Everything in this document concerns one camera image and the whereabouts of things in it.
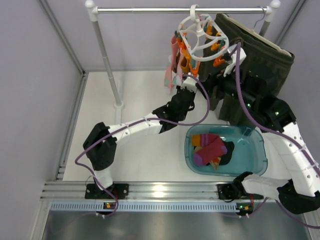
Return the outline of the pink patterned sock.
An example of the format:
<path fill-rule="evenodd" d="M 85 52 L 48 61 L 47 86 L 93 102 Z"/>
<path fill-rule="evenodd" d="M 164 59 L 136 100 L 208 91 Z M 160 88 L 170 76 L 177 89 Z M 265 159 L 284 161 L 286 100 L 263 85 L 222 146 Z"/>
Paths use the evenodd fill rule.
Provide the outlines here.
<path fill-rule="evenodd" d="M 176 58 L 177 58 L 177 52 L 179 48 L 177 37 L 175 35 L 173 35 L 173 37 L 171 38 L 170 47 L 171 47 L 171 55 L 169 56 L 169 62 L 164 75 L 164 87 L 167 89 L 168 93 L 171 93 L 174 87 L 172 72 L 176 66 Z"/>
<path fill-rule="evenodd" d="M 184 56 L 182 53 L 179 54 L 179 59 L 177 62 L 177 67 L 176 67 L 176 74 L 173 77 L 173 83 L 175 86 L 181 86 L 183 82 L 183 70 L 181 68 L 181 62 L 183 60 Z"/>

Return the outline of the white clip sock hanger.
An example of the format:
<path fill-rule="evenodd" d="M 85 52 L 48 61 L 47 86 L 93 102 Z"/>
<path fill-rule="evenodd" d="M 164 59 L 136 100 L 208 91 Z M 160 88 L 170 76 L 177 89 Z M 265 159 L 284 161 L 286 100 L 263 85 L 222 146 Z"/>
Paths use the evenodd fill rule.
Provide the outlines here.
<path fill-rule="evenodd" d="M 188 61 L 189 71 L 198 76 L 200 64 L 221 60 L 227 52 L 230 41 L 208 13 L 197 13 L 198 5 L 189 9 L 189 16 L 183 19 L 175 31 L 178 46 Z"/>

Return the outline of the maroon purple sock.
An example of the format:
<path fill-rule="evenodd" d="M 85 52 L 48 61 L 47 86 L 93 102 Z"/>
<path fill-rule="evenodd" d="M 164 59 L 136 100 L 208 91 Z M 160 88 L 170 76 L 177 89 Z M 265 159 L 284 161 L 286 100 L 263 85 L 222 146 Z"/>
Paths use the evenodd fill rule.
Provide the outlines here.
<path fill-rule="evenodd" d="M 204 146 L 193 155 L 193 162 L 196 166 L 202 167 L 209 164 L 211 161 L 222 157 L 228 152 L 223 142 L 211 143 Z"/>
<path fill-rule="evenodd" d="M 204 147 L 211 146 L 214 150 L 218 150 L 222 154 L 227 152 L 227 148 L 223 140 L 216 134 L 213 133 L 201 133 L 191 137 L 191 145 L 195 150 L 200 150 Z"/>

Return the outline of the black sock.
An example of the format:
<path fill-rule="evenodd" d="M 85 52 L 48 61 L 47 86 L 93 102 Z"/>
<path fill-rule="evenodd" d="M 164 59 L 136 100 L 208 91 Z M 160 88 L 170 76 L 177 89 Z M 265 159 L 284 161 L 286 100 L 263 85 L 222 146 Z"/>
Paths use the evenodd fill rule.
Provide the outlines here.
<path fill-rule="evenodd" d="M 221 156 L 219 163 L 220 166 L 227 165 L 231 161 L 233 151 L 235 149 L 235 144 L 232 141 L 225 141 L 224 145 L 227 149 L 227 152 L 225 155 Z"/>

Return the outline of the brown argyle sock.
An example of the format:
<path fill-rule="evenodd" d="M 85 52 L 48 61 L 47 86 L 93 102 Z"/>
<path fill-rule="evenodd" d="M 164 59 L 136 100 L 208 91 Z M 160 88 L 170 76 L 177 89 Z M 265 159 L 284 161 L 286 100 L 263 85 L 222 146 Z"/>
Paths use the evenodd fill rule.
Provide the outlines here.
<path fill-rule="evenodd" d="M 193 150 L 193 154 L 196 154 L 197 152 L 201 151 L 202 149 L 203 149 L 202 146 L 196 146 Z M 209 161 L 206 164 L 206 166 L 211 166 L 215 171 L 217 171 L 220 163 L 221 163 L 221 157 L 217 157 L 214 160 Z"/>
<path fill-rule="evenodd" d="M 184 74 L 188 74 L 190 72 L 190 61 L 191 61 L 190 54 L 186 49 L 182 49 L 180 55 L 182 56 L 182 61 L 180 63 L 182 72 Z"/>

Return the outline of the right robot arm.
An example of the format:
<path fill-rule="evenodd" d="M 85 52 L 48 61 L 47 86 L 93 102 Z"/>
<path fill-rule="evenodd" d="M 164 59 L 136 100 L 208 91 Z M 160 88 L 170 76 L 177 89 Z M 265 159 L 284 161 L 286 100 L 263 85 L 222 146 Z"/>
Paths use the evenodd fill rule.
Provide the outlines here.
<path fill-rule="evenodd" d="M 216 73 L 203 83 L 215 99 L 239 99 L 248 119 L 262 131 L 274 166 L 274 177 L 246 171 L 232 183 L 219 185 L 219 198 L 234 200 L 256 194 L 277 200 L 295 215 L 316 211 L 320 208 L 320 167 L 300 134 L 290 106 L 269 93 L 274 78 L 273 74 L 249 74 L 241 81 L 234 73 Z"/>

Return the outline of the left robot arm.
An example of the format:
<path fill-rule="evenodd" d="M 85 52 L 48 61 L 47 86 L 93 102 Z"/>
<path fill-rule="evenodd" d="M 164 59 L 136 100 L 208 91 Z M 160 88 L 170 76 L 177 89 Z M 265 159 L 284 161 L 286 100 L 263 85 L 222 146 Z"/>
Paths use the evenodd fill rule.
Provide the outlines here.
<path fill-rule="evenodd" d="M 137 137 L 155 135 L 167 132 L 177 126 L 177 123 L 186 119 L 187 113 L 195 108 L 195 95 L 197 87 L 178 86 L 176 94 L 171 100 L 147 116 L 127 123 L 106 126 L 103 122 L 97 123 L 83 143 L 83 149 L 87 150 L 91 145 L 108 136 L 92 149 L 87 150 L 85 155 L 89 159 L 93 173 L 97 181 L 86 187 L 86 199 L 111 199 L 112 197 L 104 191 L 107 189 L 112 194 L 117 194 L 128 187 L 114 184 L 111 177 L 111 165 L 115 160 L 116 150 L 130 140 Z"/>

